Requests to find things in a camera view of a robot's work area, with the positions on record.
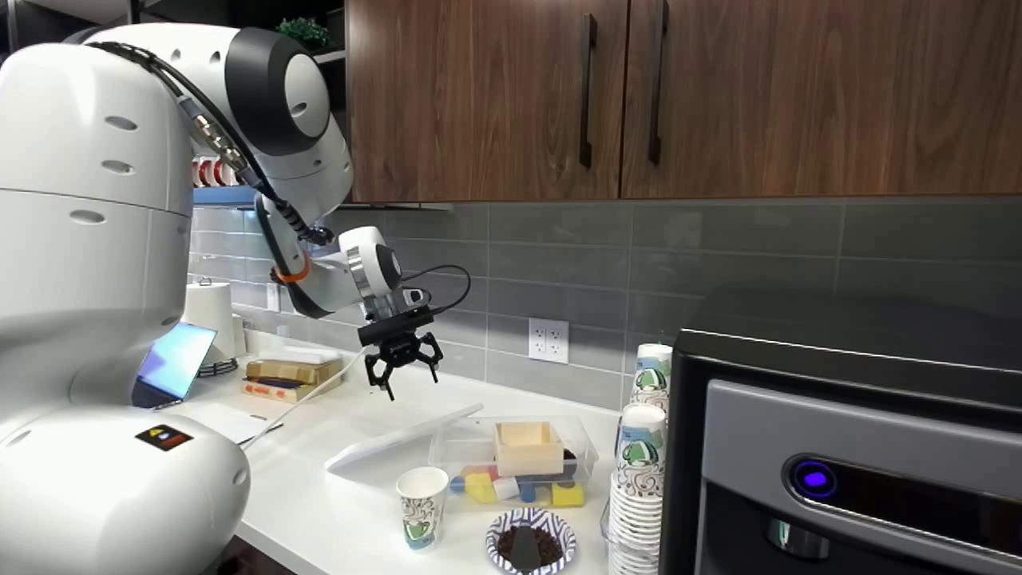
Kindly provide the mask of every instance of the gray tile backsplash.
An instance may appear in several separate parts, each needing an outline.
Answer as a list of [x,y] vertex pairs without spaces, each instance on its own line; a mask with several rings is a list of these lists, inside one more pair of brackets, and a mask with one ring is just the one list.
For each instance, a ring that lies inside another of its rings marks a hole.
[[[457,261],[472,294],[431,331],[442,374],[615,409],[640,342],[673,342],[718,286],[893,294],[1022,318],[1022,200],[577,200],[341,211],[381,227],[402,272]],[[357,310],[266,310],[269,253],[242,211],[199,209],[192,274],[232,281],[248,327],[357,349]],[[436,304],[457,272],[419,281]],[[527,358],[527,318],[570,323],[570,365]]]

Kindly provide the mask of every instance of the white countertop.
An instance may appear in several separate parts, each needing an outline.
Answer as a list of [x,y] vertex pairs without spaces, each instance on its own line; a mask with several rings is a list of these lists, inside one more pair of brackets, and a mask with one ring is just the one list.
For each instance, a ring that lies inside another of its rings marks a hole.
[[[479,415],[552,415],[586,425],[597,449],[587,506],[552,510],[577,532],[577,558],[570,571],[603,571],[602,510],[606,501],[615,411],[455,374],[442,374],[442,382],[431,382],[423,366],[393,374],[396,403],[391,403],[386,392],[367,388],[361,358],[347,354],[347,362],[353,372],[341,388],[302,403],[285,419],[285,428],[246,448],[252,494],[235,530],[246,543],[296,575],[493,571],[481,554],[481,532],[508,506],[479,509],[449,498],[443,541],[426,554],[406,546],[393,479],[402,471],[426,462],[426,440],[353,462],[344,475],[325,473],[325,459],[347,443],[481,403]],[[174,411],[190,415],[190,409],[200,407],[231,407],[252,415],[278,415],[285,409],[272,399],[242,395],[235,380],[240,374],[199,382],[200,391],[194,399]]]

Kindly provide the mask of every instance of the microwave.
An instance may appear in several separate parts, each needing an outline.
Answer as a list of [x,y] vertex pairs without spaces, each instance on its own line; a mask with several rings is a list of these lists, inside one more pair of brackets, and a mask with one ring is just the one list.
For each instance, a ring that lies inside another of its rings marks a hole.
[[1022,327],[714,294],[676,331],[657,571],[1022,575]]

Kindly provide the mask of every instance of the white cup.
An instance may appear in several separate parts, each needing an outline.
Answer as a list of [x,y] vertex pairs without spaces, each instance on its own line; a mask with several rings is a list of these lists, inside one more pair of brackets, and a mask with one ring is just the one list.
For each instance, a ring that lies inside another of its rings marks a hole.
[[449,475],[442,466],[416,466],[393,486],[402,506],[402,532],[412,551],[442,541]]

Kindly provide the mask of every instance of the wooden cabinet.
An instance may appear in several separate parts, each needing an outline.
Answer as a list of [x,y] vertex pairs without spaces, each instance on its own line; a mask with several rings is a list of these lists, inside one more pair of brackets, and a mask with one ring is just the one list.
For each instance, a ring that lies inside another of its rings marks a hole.
[[623,0],[347,0],[357,200],[615,197]]
[[347,29],[357,197],[1022,192],[1020,0],[347,0]]

